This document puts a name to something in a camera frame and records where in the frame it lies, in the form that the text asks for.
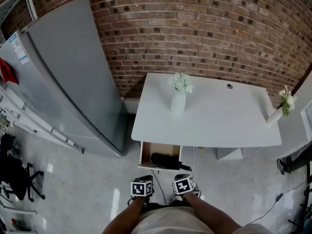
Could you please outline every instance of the refrigerator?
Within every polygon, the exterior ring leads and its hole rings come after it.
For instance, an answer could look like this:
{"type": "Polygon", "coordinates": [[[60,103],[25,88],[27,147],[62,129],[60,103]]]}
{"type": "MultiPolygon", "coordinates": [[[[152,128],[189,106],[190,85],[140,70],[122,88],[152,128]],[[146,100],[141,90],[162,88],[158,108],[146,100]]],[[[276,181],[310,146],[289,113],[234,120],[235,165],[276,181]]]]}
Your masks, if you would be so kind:
{"type": "Polygon", "coordinates": [[[89,0],[74,0],[14,33],[0,48],[19,84],[6,85],[84,152],[122,156],[128,114],[89,0]]]}

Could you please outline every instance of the white vase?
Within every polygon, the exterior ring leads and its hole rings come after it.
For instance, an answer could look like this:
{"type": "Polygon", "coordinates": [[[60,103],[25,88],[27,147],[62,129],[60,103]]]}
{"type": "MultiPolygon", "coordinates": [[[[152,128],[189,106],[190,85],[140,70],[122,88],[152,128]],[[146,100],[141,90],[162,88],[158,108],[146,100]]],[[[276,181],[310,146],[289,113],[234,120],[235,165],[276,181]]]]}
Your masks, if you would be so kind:
{"type": "Polygon", "coordinates": [[[175,116],[181,116],[185,108],[185,93],[176,92],[171,99],[170,111],[175,116]]]}
{"type": "Polygon", "coordinates": [[[270,115],[270,117],[267,119],[267,124],[270,126],[273,125],[279,119],[281,119],[282,115],[283,115],[283,110],[280,107],[279,109],[277,109],[274,113],[270,115]]]}

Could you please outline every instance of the sticker label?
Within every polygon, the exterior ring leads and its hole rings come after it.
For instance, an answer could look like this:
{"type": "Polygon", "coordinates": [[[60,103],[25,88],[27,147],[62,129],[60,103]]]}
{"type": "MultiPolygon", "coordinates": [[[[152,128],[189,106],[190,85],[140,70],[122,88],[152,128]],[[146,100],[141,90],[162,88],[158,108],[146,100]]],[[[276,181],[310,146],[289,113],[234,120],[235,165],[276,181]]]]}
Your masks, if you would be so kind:
{"type": "Polygon", "coordinates": [[[16,36],[16,33],[14,33],[10,38],[9,41],[13,47],[13,50],[15,52],[15,54],[18,56],[21,64],[25,64],[27,62],[29,62],[29,59],[25,53],[25,51],[23,50],[19,39],[16,36]]]}

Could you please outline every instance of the person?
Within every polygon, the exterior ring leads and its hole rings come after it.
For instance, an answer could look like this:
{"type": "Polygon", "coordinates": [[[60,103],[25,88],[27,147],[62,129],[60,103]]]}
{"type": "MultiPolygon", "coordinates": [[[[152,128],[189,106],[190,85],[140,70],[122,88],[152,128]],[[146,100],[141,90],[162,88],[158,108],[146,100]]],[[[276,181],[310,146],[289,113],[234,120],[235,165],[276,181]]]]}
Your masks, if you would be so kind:
{"type": "Polygon", "coordinates": [[[146,206],[148,198],[137,197],[102,234],[272,234],[260,224],[241,227],[226,213],[200,199],[196,192],[188,192],[182,198],[169,206],[146,206]]]}
{"type": "Polygon", "coordinates": [[[281,174],[292,173],[312,161],[312,142],[300,148],[297,152],[283,159],[277,160],[277,167],[281,174]]]}

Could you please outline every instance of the white floor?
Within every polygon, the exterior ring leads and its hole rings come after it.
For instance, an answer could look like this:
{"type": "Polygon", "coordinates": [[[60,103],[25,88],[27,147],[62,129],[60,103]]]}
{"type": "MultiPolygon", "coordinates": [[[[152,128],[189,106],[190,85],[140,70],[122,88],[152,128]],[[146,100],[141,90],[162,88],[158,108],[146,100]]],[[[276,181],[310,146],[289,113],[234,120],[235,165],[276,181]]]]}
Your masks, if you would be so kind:
{"type": "MultiPolygon", "coordinates": [[[[27,196],[24,201],[15,202],[21,208],[38,212],[26,221],[39,234],[100,234],[110,219],[126,208],[130,181],[151,174],[137,167],[139,145],[130,139],[126,143],[129,152],[122,158],[79,154],[20,129],[17,139],[21,142],[23,161],[45,172],[40,182],[46,199],[34,195],[34,203],[27,196]]],[[[281,175],[275,161],[266,159],[267,151],[240,161],[217,161],[213,149],[195,148],[195,182],[205,201],[245,225],[269,210],[281,192],[306,180],[305,169],[281,175]]],[[[183,148],[182,162],[192,166],[190,147],[183,148]]],[[[171,180],[175,175],[174,172],[157,174],[167,200],[172,194],[171,180]]],[[[155,179],[154,185],[153,201],[163,204],[155,179]]],[[[258,223],[274,233],[289,233],[292,226],[287,219],[295,218],[303,202],[303,191],[302,186],[284,195],[258,223]]]]}

